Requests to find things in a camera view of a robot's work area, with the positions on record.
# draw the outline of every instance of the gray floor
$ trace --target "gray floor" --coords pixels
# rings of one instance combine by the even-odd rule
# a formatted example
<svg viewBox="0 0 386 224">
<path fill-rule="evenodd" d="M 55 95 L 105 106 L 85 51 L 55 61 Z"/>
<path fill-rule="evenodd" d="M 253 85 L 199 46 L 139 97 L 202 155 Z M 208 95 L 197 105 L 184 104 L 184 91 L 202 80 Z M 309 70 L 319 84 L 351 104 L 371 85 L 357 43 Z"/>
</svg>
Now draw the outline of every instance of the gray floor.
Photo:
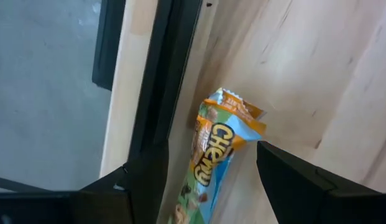
<svg viewBox="0 0 386 224">
<path fill-rule="evenodd" d="M 78 189 L 99 174 L 110 92 L 91 82 L 100 0 L 0 0 L 0 177 Z"/>
</svg>

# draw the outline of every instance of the snack wrapper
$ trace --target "snack wrapper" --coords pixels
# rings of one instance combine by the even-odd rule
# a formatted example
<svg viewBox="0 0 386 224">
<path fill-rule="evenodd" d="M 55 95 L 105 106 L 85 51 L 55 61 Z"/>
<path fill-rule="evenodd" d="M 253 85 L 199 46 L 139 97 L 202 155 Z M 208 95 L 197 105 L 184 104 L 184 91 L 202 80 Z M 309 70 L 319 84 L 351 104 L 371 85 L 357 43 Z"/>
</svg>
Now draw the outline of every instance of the snack wrapper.
<svg viewBox="0 0 386 224">
<path fill-rule="evenodd" d="M 233 154 L 262 138 L 264 111 L 218 89 L 200 105 L 190 165 L 168 224 L 209 224 Z"/>
</svg>

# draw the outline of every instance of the gray carpet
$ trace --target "gray carpet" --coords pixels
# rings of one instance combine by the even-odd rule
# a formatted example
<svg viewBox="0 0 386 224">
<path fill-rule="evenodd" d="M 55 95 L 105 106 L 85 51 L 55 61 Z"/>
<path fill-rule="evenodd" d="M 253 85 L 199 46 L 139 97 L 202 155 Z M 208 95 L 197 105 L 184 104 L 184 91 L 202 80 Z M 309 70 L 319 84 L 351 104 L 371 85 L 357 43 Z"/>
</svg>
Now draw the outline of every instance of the gray carpet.
<svg viewBox="0 0 386 224">
<path fill-rule="evenodd" d="M 0 0 L 0 177 L 98 178 L 111 93 L 91 82 L 100 0 Z"/>
</svg>

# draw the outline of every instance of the granola bar wrapper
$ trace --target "granola bar wrapper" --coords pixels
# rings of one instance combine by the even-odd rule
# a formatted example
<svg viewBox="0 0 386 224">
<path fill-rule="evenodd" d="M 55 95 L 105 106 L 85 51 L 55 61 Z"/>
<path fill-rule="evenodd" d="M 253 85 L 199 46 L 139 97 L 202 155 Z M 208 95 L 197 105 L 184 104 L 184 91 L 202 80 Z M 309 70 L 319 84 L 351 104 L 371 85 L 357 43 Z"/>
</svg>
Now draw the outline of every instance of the granola bar wrapper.
<svg viewBox="0 0 386 224">
<path fill-rule="evenodd" d="M 218 89 L 200 105 L 190 165 L 168 224 L 209 224 L 233 154 L 262 139 L 264 111 Z"/>
</svg>

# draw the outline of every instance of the wooden surface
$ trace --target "wooden surface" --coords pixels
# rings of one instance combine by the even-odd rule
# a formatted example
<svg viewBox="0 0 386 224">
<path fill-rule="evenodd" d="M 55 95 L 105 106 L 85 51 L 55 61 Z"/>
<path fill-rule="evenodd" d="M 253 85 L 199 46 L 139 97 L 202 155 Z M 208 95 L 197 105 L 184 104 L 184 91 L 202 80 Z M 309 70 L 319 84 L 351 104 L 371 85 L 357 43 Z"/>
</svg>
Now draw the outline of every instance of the wooden surface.
<svg viewBox="0 0 386 224">
<path fill-rule="evenodd" d="M 119 41 L 100 177 L 127 161 L 157 0 L 128 0 Z"/>
<path fill-rule="evenodd" d="M 198 105 L 220 86 L 268 111 L 272 144 L 386 192 L 386 0 L 214 6 L 201 13 L 198 30 L 205 32 L 193 40 L 160 216 L 170 214 L 179 193 Z M 254 144 L 236 154 L 213 223 L 277 222 L 255 158 Z"/>
</svg>

